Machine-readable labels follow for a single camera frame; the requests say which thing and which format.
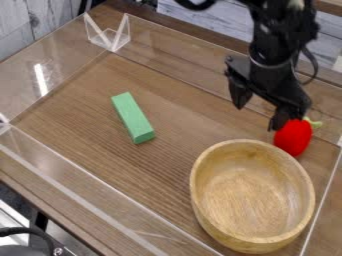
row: green block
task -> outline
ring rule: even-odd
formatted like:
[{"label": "green block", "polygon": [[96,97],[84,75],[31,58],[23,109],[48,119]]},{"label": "green block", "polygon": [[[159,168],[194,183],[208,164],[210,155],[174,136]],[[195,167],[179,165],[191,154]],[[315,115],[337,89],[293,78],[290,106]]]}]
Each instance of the green block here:
[{"label": "green block", "polygon": [[155,137],[154,128],[130,92],[112,96],[112,104],[135,144]]}]

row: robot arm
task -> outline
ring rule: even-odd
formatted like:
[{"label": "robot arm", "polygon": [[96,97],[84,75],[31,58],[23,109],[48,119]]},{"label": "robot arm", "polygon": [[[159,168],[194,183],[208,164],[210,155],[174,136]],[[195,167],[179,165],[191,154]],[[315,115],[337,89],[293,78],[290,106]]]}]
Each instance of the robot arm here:
[{"label": "robot arm", "polygon": [[[175,1],[194,11],[215,4],[215,0],[206,0],[198,5],[190,0]],[[239,2],[246,4],[251,13],[254,36],[249,56],[230,56],[226,61],[232,103],[238,109],[243,108],[254,94],[267,100],[277,109],[269,129],[278,130],[289,119],[302,119],[311,106],[295,76],[295,66],[303,52],[313,63],[315,77],[318,63],[306,48],[319,30],[313,0]]]}]

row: red object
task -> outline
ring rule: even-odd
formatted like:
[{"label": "red object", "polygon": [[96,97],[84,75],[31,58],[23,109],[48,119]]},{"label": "red object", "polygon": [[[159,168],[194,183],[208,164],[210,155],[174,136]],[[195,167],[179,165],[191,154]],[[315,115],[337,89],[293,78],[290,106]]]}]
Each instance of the red object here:
[{"label": "red object", "polygon": [[275,132],[274,145],[291,156],[303,153],[313,136],[311,124],[306,120],[290,120],[283,128]]}]

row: wooden bowl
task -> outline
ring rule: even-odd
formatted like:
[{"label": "wooden bowl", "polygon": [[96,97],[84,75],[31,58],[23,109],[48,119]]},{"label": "wooden bowl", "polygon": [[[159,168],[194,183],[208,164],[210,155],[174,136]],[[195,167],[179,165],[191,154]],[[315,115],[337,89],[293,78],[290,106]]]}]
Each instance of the wooden bowl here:
[{"label": "wooden bowl", "polygon": [[190,177],[199,223],[218,242],[262,254],[287,245],[314,213],[315,193],[297,160],[273,145],[232,140],[199,156]]}]

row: bowl rim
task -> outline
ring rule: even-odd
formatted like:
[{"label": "bowl rim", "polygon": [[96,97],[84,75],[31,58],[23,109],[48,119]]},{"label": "bowl rim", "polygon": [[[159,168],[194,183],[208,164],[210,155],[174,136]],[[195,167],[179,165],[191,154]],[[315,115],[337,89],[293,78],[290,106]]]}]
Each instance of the bowl rim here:
[{"label": "bowl rim", "polygon": [[253,236],[242,236],[242,235],[236,235],[236,234],[231,234],[227,233],[226,231],[223,231],[220,229],[220,227],[218,227],[218,225],[215,223],[212,223],[211,219],[206,218],[206,220],[210,222],[210,224],[212,225],[212,227],[215,227],[215,229],[218,229],[218,231],[224,234],[228,235],[231,237],[234,237],[235,239],[239,239],[244,242],[250,242],[250,243],[255,243],[255,244],[265,244],[265,243],[278,243],[281,241],[285,241],[290,238],[294,238],[295,236],[299,235],[299,233],[303,231],[305,227],[307,226],[310,219],[313,217],[314,214],[314,209],[315,209],[315,191],[314,191],[314,185],[313,185],[313,181],[311,178],[305,170],[305,168],[302,167],[302,165],[298,163],[297,159],[287,153],[285,152],[282,149],[279,149],[278,147],[275,147],[274,145],[263,142],[263,141],[258,141],[258,140],[253,140],[253,139],[234,139],[234,140],[227,140],[223,142],[219,142],[216,144],[214,144],[211,147],[208,147],[202,154],[199,155],[192,169],[191,169],[191,174],[190,174],[190,194],[191,194],[191,201],[192,201],[192,205],[195,204],[198,211],[200,212],[200,215],[203,217],[206,217],[207,215],[203,213],[202,207],[199,206],[199,199],[196,196],[196,185],[195,185],[195,174],[196,174],[196,170],[198,167],[202,163],[202,160],[208,156],[208,154],[218,148],[227,146],[230,144],[242,144],[242,143],[253,143],[253,144],[259,144],[265,147],[271,148],[273,150],[275,150],[279,154],[283,155],[283,157],[286,157],[289,159],[289,161],[291,161],[295,166],[298,167],[298,170],[301,172],[301,176],[303,177],[305,180],[305,184],[307,186],[307,190],[309,190],[309,205],[307,205],[307,209],[305,212],[305,216],[301,220],[301,222],[295,225],[295,227],[289,230],[287,232],[285,232],[281,235],[277,236],[270,236],[270,237],[253,237]]}]

